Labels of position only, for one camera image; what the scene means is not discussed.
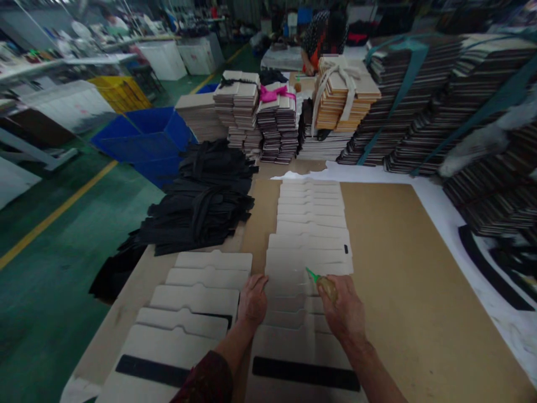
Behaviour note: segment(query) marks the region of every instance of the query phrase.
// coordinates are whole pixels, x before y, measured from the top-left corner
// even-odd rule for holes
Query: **sleeve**
[[[229,403],[233,395],[233,375],[226,360],[209,351],[196,365],[170,403]]]
[[[337,52],[339,54],[343,54],[343,51],[345,50],[345,44],[347,43],[347,37],[348,37],[348,24],[347,24],[347,27],[345,28],[345,34],[343,36],[343,39],[342,39],[340,45],[337,48]]]

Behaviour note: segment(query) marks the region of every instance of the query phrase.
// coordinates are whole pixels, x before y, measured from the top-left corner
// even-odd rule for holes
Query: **green floor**
[[[241,47],[226,46],[224,57]],[[246,46],[225,68],[257,72],[259,65]],[[174,105],[206,78],[166,83],[155,106]],[[43,181],[0,210],[0,256],[111,161],[80,140],[70,146],[81,154],[52,174],[25,165]],[[118,165],[0,271],[0,402],[59,401],[108,311],[87,293],[96,273],[162,196],[130,166]]]

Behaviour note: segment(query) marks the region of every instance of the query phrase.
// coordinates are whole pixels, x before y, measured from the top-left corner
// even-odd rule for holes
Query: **person's left hand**
[[[265,319],[267,295],[265,295],[263,287],[268,280],[269,277],[262,274],[255,274],[248,278],[241,291],[237,322],[245,321],[257,328]]]

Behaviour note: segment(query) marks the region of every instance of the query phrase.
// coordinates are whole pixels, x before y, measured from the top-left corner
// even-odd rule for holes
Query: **blue bin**
[[[182,160],[179,157],[172,157],[159,161],[138,162],[133,164],[133,167],[153,185],[162,189],[163,185],[169,184],[177,178],[179,163]]]
[[[309,24],[313,20],[313,9],[311,7],[300,7],[296,16],[297,25]]]
[[[215,92],[220,84],[207,84],[203,86],[197,93]]]
[[[139,163],[177,157],[197,140],[175,109],[165,107],[118,116],[91,142],[119,162]]]

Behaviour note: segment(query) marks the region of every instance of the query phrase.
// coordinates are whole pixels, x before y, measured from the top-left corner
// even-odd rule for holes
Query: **person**
[[[319,70],[323,54],[343,54],[348,36],[347,13],[344,3],[320,11],[309,25],[302,41],[302,71],[309,76]]]
[[[332,303],[323,287],[317,285],[324,315],[369,402],[407,403],[366,337],[364,305],[356,295],[352,278],[329,275],[328,279],[336,286],[337,299],[336,303]],[[231,401],[233,378],[267,312],[267,297],[263,289],[268,280],[261,274],[248,279],[241,291],[237,322],[214,351],[208,352],[192,369],[171,403]]]

